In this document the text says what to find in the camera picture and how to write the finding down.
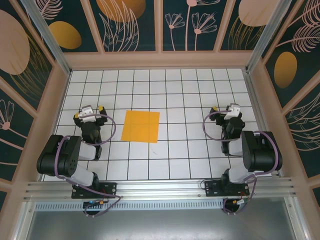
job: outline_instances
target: yellow oval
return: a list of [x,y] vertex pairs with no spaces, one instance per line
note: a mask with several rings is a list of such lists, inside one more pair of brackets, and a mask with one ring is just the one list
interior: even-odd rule
[[125,19],[125,10],[122,2],[127,10],[132,10],[135,18],[138,19],[145,12],[146,0],[96,0],[100,10],[109,19],[116,22],[129,22],[129,18]]
[[65,21],[55,21],[49,25],[49,29],[60,47],[65,49],[80,47],[82,43],[80,33],[71,24]]
[[240,21],[250,27],[268,23],[279,0],[242,0],[239,5]]
[[274,81],[279,88],[288,87],[297,72],[297,59],[291,52],[285,51],[280,54],[275,62]]
[[21,74],[30,57],[28,35],[9,13],[0,10],[0,69],[8,74]]

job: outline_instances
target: flower illustration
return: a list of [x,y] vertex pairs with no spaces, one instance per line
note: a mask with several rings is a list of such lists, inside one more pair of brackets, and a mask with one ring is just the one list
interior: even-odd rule
[[188,26],[189,26],[189,15],[190,8],[195,6],[205,6],[218,4],[220,0],[186,0],[186,4],[188,4],[188,12],[186,15],[186,27],[185,27],[185,50],[188,51]]
[[211,33],[217,30],[217,25],[214,25],[216,22],[214,18],[214,13],[207,14],[204,13],[199,19],[199,13],[192,14],[192,25],[195,33],[195,42],[194,50],[197,50],[197,37],[199,34]]
[[[9,130],[9,131],[13,132],[14,134],[17,134],[18,136],[26,139],[27,138],[26,136],[16,132],[15,130],[12,130],[10,128],[11,120],[12,120],[12,117],[14,114],[14,110],[15,110],[15,104],[13,102],[8,101],[8,104],[6,105],[6,103],[3,99],[0,100],[0,130],[5,130],[5,131]],[[19,149],[19,150],[24,149],[23,147],[20,147],[14,143],[8,142],[2,138],[0,138],[0,142],[7,144],[11,147],[14,147],[16,149]],[[3,163],[3,162],[0,162],[0,164],[10,165],[10,163]]]
[[195,7],[197,5],[212,5],[212,4],[217,4],[219,3],[220,0],[186,0],[186,3],[190,6],[190,7]]
[[175,51],[176,49],[175,49],[175,44],[174,44],[174,38],[172,36],[172,29],[177,29],[177,28],[181,28],[181,27],[185,26],[185,22],[183,21],[181,13],[179,13],[179,14],[174,13],[174,14],[172,14],[172,16],[170,13],[168,13],[165,15],[165,20],[170,28],[171,43],[172,43],[173,51]]

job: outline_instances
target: enclosure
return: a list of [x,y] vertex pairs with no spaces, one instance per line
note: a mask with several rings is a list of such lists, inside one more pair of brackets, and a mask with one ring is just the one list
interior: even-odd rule
[[[320,0],[1,1],[0,238],[319,239],[319,26]],[[237,216],[201,188],[243,162],[203,131],[230,103],[283,158]],[[122,196],[98,219],[36,167],[52,134],[81,136],[87,105],[116,123],[78,162]],[[159,115],[155,142],[125,139],[130,110]]]

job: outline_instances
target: black mounting plate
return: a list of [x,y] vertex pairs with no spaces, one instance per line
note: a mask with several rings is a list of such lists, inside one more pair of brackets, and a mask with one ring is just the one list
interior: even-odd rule
[[229,182],[223,186],[221,179],[204,182],[205,195],[207,197],[241,196],[241,192],[249,196],[248,184]]
[[[116,195],[117,193],[117,183],[116,182],[99,182],[97,191],[100,193],[106,193],[111,195]],[[83,189],[82,187],[72,185],[72,199],[103,199],[104,196],[96,194]],[[115,197],[105,197],[105,199],[113,199]]]

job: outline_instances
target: orange square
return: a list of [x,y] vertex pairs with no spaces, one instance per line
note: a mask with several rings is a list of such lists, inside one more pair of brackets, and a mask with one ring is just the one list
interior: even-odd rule
[[160,112],[126,111],[121,140],[129,142],[158,142]]

